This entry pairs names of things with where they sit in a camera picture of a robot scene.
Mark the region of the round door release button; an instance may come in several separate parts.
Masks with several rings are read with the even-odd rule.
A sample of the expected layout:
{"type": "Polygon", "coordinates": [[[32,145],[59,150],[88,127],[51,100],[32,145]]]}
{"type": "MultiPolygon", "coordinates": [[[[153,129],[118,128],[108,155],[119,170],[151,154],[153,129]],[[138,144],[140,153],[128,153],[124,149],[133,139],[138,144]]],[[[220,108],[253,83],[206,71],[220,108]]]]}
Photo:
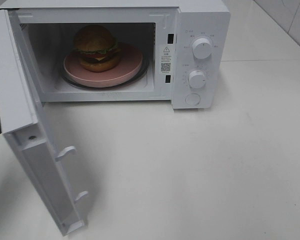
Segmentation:
{"type": "Polygon", "coordinates": [[[200,103],[201,97],[197,93],[191,93],[185,97],[185,103],[190,106],[196,106],[200,103]]]}

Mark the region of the burger with lettuce and cheese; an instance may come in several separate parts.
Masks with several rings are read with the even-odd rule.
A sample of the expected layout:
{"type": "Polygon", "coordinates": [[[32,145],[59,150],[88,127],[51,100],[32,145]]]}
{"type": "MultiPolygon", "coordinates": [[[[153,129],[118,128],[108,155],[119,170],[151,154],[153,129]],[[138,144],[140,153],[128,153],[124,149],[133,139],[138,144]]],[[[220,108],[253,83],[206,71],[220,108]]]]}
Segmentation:
{"type": "Polygon", "coordinates": [[[74,53],[80,65],[91,72],[104,72],[116,67],[121,60],[118,40],[101,25],[87,25],[73,38],[74,53]]]}

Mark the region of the white microwave door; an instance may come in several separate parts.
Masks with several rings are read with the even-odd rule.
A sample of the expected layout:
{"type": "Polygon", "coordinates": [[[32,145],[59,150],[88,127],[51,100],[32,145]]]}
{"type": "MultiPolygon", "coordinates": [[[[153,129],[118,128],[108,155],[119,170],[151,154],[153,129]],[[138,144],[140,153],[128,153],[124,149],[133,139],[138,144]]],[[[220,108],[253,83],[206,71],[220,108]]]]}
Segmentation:
{"type": "Polygon", "coordinates": [[[15,11],[0,10],[1,132],[63,236],[85,222],[62,159],[74,146],[58,150],[34,85],[33,53],[15,11]]]}

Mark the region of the upper white power knob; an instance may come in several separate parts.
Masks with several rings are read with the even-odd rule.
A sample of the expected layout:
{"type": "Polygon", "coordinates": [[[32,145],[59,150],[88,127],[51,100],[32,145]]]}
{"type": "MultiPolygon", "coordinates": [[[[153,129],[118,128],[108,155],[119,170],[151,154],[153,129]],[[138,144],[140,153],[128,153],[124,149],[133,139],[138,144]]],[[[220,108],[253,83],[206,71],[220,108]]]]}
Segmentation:
{"type": "Polygon", "coordinates": [[[203,60],[212,54],[213,43],[207,36],[200,36],[192,43],[192,53],[196,59],[203,60]]]}

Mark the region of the pink round plate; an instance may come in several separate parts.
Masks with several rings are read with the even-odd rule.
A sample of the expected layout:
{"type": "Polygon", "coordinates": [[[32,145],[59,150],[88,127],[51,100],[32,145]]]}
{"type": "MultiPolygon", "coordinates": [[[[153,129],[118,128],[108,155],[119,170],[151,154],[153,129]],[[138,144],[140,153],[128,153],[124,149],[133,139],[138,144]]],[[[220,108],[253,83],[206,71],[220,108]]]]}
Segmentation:
{"type": "Polygon", "coordinates": [[[109,88],[123,84],[137,75],[143,63],[142,52],[127,43],[105,57],[89,57],[72,52],[63,61],[65,76],[76,84],[92,88],[109,88]]]}

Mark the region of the white timer knob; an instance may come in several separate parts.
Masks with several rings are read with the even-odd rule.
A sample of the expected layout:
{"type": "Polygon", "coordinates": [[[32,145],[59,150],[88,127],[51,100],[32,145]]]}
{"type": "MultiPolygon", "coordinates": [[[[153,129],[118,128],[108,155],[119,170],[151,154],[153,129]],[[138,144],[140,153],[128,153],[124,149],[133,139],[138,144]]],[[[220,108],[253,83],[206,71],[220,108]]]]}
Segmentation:
{"type": "Polygon", "coordinates": [[[201,70],[194,70],[189,73],[188,83],[193,89],[203,88],[206,84],[207,77],[206,74],[201,70]]]}

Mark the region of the white microwave oven body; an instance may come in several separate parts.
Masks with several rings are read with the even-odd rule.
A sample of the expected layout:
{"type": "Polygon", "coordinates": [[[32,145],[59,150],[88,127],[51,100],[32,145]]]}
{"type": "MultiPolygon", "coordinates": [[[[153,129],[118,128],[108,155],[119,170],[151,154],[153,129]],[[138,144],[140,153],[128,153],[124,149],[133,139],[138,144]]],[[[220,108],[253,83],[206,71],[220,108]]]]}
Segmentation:
{"type": "Polygon", "coordinates": [[[231,17],[220,0],[7,0],[0,10],[15,11],[20,20],[42,103],[169,100],[175,109],[212,104],[231,17]],[[149,61],[145,76],[107,89],[81,88],[65,81],[64,57],[74,48],[75,33],[89,24],[102,25],[119,42],[139,48],[149,61]],[[205,59],[195,58],[192,50],[201,36],[212,41],[212,53],[205,59]],[[171,74],[160,71],[160,45],[172,46],[171,74]],[[195,70],[206,75],[202,88],[189,85],[189,74],[195,70]],[[189,94],[200,95],[200,103],[188,105],[189,94]]]}

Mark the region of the warning label with QR code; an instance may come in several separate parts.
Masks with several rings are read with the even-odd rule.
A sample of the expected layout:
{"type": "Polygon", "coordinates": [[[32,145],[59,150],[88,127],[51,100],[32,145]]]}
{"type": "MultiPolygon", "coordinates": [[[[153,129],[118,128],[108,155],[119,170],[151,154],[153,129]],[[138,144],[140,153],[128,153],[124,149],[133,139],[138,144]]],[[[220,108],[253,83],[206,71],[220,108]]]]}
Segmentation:
{"type": "Polygon", "coordinates": [[[173,47],[167,44],[161,44],[159,47],[159,53],[160,72],[167,75],[171,74],[174,63],[173,47]]]}

